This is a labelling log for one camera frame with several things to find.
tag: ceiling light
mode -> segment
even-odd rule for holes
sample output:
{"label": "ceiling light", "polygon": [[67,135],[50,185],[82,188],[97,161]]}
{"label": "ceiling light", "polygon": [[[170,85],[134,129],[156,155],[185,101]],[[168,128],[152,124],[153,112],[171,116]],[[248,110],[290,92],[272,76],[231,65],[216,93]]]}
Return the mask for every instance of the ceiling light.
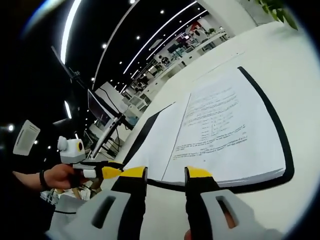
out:
{"label": "ceiling light", "polygon": [[[196,19],[197,17],[199,17],[200,15],[204,14],[205,12],[207,12],[207,10],[204,10],[203,12],[200,12],[197,16],[191,18],[189,21],[187,21],[185,24],[183,24],[181,27],[179,27],[177,30],[174,31],[174,33],[172,33],[170,36],[168,36],[162,43],[165,43],[166,41],[168,41],[174,34],[176,35],[176,33],[182,29],[186,24],[192,22],[194,19]],[[148,60],[159,48],[161,47],[161,45],[159,45],[148,57],[146,60]]]}
{"label": "ceiling light", "polygon": [[134,76],[136,75],[137,72],[138,72],[138,69],[134,72],[134,74],[132,75],[131,79],[134,78]]}
{"label": "ceiling light", "polygon": [[192,5],[196,4],[197,1],[194,1],[192,3],[190,3],[188,6],[186,6],[185,8],[183,8],[182,10],[180,10],[178,13],[176,13],[173,17],[171,17],[165,24],[162,25],[162,27],[160,27],[150,38],[148,41],[146,41],[146,43],[142,46],[142,48],[138,51],[138,53],[134,56],[134,58],[131,60],[131,62],[129,63],[129,65],[125,68],[123,74],[125,74],[128,69],[130,68],[131,64],[134,62],[134,60],[138,57],[138,55],[143,51],[143,49],[148,45],[148,43],[150,43],[150,41],[165,27],[167,26],[173,19],[175,19],[177,16],[179,16],[181,13],[183,13],[185,10],[187,10],[188,8],[190,8]]}
{"label": "ceiling light", "polygon": [[69,104],[66,101],[64,101],[64,106],[65,106],[66,114],[68,115],[68,117],[70,119],[72,119],[71,111],[70,111],[70,108],[69,108]]}
{"label": "ceiling light", "polygon": [[66,19],[63,36],[62,36],[62,44],[61,44],[61,53],[60,58],[63,64],[66,64],[66,55],[67,55],[67,45],[69,39],[69,33],[72,26],[72,22],[76,15],[77,9],[81,3],[81,0],[74,0],[72,7],[70,9],[69,15]]}
{"label": "ceiling light", "polygon": [[127,87],[127,85],[124,85],[124,87],[122,88],[122,90],[121,90],[121,92],[120,92],[120,94],[122,94],[123,93],[123,91],[125,90],[125,88]]}
{"label": "ceiling light", "polygon": [[13,125],[13,124],[10,124],[9,126],[8,126],[8,131],[9,132],[13,132],[15,130],[15,126]]}

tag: desk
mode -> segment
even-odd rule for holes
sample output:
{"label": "desk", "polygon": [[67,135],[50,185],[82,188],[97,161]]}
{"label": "desk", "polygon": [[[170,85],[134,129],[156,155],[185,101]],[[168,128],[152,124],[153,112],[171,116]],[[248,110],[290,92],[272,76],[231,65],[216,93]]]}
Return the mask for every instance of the desk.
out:
{"label": "desk", "polygon": [[[283,185],[238,194],[266,228],[286,233],[308,207],[320,173],[320,68],[317,51],[301,33],[272,22],[215,47],[170,78],[128,136],[116,160],[127,155],[146,120],[212,77],[243,66],[263,89],[281,119],[295,173]],[[141,240],[181,240],[189,229],[183,192],[147,187]]]}

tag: ceiling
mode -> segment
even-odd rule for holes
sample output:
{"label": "ceiling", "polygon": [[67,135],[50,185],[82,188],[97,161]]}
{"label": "ceiling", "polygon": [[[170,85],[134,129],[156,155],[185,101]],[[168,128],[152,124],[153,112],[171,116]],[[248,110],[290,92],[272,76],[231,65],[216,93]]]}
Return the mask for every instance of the ceiling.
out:
{"label": "ceiling", "polygon": [[[131,83],[130,73],[133,74],[141,65],[146,65],[146,58],[150,54],[149,47],[157,39],[164,38],[164,34],[167,38],[185,22],[204,11],[196,3],[181,13],[150,41],[127,73],[123,74],[133,57],[149,38],[171,17],[192,2],[194,1],[140,0],[111,40],[100,66],[94,88],[96,89],[110,80],[113,80],[111,84],[114,86],[118,82],[122,86],[129,85]],[[90,81],[95,75],[103,53],[102,44],[109,40],[116,25],[130,6],[129,0],[82,0],[70,32],[66,64],[79,70],[83,79]]]}
{"label": "ceiling", "polygon": [[[27,19],[42,1],[30,0],[26,5],[8,3],[7,7],[10,9],[6,11],[8,16],[5,16],[8,22],[5,30],[8,35],[2,55],[6,64],[1,66],[3,75],[0,87],[0,125],[18,125],[29,119],[42,126],[42,140],[37,148],[42,146],[44,149],[47,149],[47,145],[54,146],[58,137],[51,127],[52,123],[68,117],[65,100],[72,108],[80,109],[73,126],[73,131],[77,131],[79,137],[85,128],[95,121],[95,117],[87,112],[87,92],[80,87],[76,90],[71,87],[69,77],[51,50],[51,46],[54,46],[58,53],[61,51],[66,19],[73,4],[73,0],[60,1],[62,4],[48,13],[24,37],[21,32]],[[123,74],[145,42],[172,16],[192,2],[140,0],[112,39],[98,72],[95,89],[110,80],[113,80],[112,85],[118,82],[122,86],[129,85],[130,73],[146,64],[146,58],[150,54],[149,47],[158,38],[164,38],[164,34],[171,35],[182,24],[204,10],[195,4],[175,18],[150,41],[127,73]],[[91,78],[95,75],[102,56],[103,43],[109,40],[116,25],[130,7],[129,0],[82,0],[69,34],[66,65],[79,71],[81,79],[89,88],[93,86]]]}

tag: paper sheet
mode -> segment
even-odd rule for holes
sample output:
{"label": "paper sheet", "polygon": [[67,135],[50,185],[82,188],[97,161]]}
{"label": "paper sheet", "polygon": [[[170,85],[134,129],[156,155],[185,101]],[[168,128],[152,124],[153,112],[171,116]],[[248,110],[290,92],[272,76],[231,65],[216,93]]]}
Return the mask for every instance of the paper sheet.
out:
{"label": "paper sheet", "polygon": [[217,182],[283,173],[285,158],[274,123],[239,70],[191,93],[162,180],[184,182],[186,166],[208,170]]}
{"label": "paper sheet", "polygon": [[190,95],[161,111],[125,169],[146,166],[148,178],[161,180],[174,149]]}

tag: computer monitor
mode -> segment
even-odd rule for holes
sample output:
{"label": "computer monitor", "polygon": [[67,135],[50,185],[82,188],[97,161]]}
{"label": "computer monitor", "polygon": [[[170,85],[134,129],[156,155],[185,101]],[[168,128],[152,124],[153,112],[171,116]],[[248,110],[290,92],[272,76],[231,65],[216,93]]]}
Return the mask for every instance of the computer monitor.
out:
{"label": "computer monitor", "polygon": [[113,122],[114,116],[102,106],[90,90],[88,90],[88,108],[105,127],[109,127]]}
{"label": "computer monitor", "polygon": [[167,50],[169,53],[174,53],[175,50],[177,50],[179,48],[179,46],[177,44],[173,44],[172,46],[170,46]]}

